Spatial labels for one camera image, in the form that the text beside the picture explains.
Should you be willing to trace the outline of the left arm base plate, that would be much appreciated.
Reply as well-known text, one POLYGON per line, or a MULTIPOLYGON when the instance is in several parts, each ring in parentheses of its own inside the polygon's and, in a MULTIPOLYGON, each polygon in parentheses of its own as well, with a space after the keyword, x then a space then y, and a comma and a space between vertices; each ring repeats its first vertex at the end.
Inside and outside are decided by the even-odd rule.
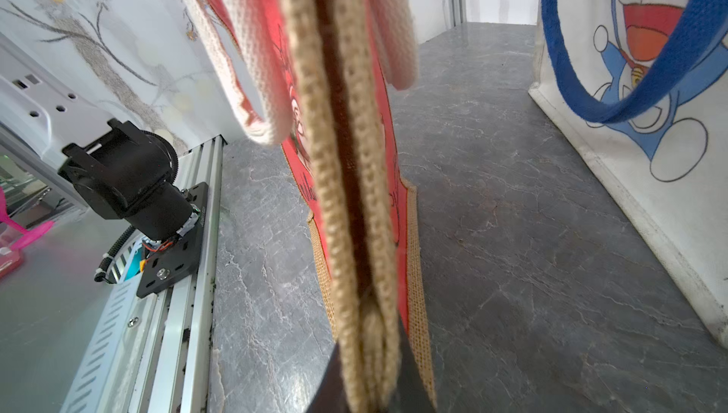
POLYGON ((199 266, 205 235, 209 185, 199 183, 188 190, 188 201, 200 211, 195 226, 174 243, 147 259, 136 290, 138 298, 159 294, 189 276, 199 266))

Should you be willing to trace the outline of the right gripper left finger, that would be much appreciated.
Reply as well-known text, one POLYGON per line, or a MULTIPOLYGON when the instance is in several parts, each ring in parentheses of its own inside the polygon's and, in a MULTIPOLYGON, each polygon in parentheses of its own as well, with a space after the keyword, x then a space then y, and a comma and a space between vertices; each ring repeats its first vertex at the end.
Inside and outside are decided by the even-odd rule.
POLYGON ((349 413, 344 388, 339 343, 335 345, 318 390, 306 413, 349 413))

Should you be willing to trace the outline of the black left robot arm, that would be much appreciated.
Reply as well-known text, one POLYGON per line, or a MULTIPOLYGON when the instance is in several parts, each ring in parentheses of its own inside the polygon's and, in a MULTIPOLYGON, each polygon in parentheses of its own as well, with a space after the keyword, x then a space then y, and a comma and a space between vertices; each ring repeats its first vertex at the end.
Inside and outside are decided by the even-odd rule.
POLYGON ((7 37, 1 151, 73 204, 127 221, 151 240, 195 224, 193 206, 174 186, 178 157, 166 139, 99 109, 7 37))

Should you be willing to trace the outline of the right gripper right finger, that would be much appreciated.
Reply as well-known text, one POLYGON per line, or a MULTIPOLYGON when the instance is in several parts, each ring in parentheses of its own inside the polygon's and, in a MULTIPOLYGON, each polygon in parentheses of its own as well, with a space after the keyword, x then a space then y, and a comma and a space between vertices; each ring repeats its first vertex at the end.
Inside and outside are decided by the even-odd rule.
POLYGON ((399 320, 400 370, 397 385, 392 394, 393 413, 434 413, 424 382, 411 349, 402 320, 399 320))

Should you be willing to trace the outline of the red jute Christmas bag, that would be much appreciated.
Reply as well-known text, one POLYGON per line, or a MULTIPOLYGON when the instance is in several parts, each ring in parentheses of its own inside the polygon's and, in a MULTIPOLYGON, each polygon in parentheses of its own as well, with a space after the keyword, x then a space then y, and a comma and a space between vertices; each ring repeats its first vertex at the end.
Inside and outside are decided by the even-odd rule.
POLYGON ((182 0, 248 138, 307 202, 350 412, 392 412, 399 320, 436 408, 417 191, 388 96, 418 76, 409 0, 182 0))

